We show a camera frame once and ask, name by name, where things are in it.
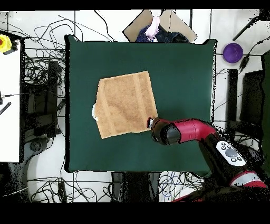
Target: dark blue cloth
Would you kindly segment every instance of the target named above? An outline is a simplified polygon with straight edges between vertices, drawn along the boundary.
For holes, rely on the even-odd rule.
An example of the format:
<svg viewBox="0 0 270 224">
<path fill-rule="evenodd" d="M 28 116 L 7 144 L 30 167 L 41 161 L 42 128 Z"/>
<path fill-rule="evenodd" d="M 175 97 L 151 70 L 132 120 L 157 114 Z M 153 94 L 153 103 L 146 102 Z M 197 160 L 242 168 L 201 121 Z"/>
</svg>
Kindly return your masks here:
<svg viewBox="0 0 270 224">
<path fill-rule="evenodd" d="M 178 32 L 168 33 L 166 31 L 159 30 L 155 37 L 160 43 L 190 43 L 183 34 Z"/>
<path fill-rule="evenodd" d="M 149 39 L 145 32 L 149 28 L 150 25 L 142 28 L 139 32 L 139 35 L 136 39 L 136 42 L 153 42 L 151 39 Z M 178 32 L 172 32 L 168 33 L 164 31 L 161 27 L 159 27 L 158 33 L 155 35 L 159 43 L 190 43 L 188 39 L 181 33 Z"/>
<path fill-rule="evenodd" d="M 144 27 L 144 28 L 142 28 L 142 29 L 140 30 L 139 35 L 138 35 L 138 37 L 137 37 L 137 39 L 136 39 L 136 42 L 143 42 L 143 43 L 145 43 L 145 42 L 152 42 L 152 41 L 145 35 L 145 32 L 146 32 L 146 30 L 149 28 L 149 26 L 150 26 L 150 25 L 148 25 L 148 26 L 146 26 L 146 27 Z"/>
</svg>

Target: dark green table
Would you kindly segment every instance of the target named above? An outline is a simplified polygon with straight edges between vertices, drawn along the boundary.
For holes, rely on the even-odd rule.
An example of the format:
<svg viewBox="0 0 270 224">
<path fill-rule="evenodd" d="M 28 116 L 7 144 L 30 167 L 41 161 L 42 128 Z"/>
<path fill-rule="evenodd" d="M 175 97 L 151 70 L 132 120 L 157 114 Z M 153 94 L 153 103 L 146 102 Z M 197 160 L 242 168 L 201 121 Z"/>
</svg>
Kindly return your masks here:
<svg viewBox="0 0 270 224">
<path fill-rule="evenodd" d="M 263 140 L 262 150 L 265 162 L 262 168 L 270 176 L 270 51 L 262 55 L 262 65 L 264 70 L 264 80 L 262 88 L 264 92 L 264 104 L 262 114 Z"/>
<path fill-rule="evenodd" d="M 158 115 L 210 121 L 215 40 L 205 44 L 66 40 L 66 164 L 70 172 L 193 171 L 209 173 L 198 143 L 163 146 L 150 132 L 101 139 L 92 117 L 101 78 L 147 70 Z"/>
</svg>

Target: brown towel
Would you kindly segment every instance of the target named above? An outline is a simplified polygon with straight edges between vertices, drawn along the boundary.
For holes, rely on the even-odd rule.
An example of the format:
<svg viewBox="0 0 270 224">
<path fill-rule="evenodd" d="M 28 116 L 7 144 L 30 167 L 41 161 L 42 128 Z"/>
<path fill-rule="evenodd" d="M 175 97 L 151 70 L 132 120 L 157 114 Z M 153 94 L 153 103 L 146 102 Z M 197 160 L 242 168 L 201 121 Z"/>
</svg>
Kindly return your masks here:
<svg viewBox="0 0 270 224">
<path fill-rule="evenodd" d="M 149 130 L 158 114 L 148 71 L 101 79 L 94 115 L 101 138 Z"/>
</svg>

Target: purple object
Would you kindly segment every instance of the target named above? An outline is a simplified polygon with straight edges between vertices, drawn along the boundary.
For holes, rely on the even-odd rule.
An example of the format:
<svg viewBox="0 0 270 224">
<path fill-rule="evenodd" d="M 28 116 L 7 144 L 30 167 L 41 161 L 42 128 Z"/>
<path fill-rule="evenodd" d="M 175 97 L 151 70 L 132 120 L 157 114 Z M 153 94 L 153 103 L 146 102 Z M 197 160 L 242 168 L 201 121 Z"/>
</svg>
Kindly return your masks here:
<svg viewBox="0 0 270 224">
<path fill-rule="evenodd" d="M 228 44 L 223 50 L 223 58 L 229 63 L 240 61 L 243 56 L 243 49 L 237 43 Z"/>
</svg>

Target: cardboard box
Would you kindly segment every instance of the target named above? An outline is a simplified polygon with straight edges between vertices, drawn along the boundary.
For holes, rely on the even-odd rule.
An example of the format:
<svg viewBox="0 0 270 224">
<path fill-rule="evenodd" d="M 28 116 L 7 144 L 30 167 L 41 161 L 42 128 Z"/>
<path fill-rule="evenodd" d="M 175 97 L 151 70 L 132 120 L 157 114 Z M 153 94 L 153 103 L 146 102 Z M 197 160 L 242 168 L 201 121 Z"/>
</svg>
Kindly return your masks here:
<svg viewBox="0 0 270 224">
<path fill-rule="evenodd" d="M 135 20 L 123 30 L 123 34 L 130 42 L 135 42 L 140 30 L 150 25 L 152 20 L 153 16 L 150 10 L 143 10 Z M 179 32 L 183 34 L 190 43 L 197 37 L 196 33 L 171 10 L 164 11 L 160 16 L 160 26 L 167 32 Z"/>
</svg>

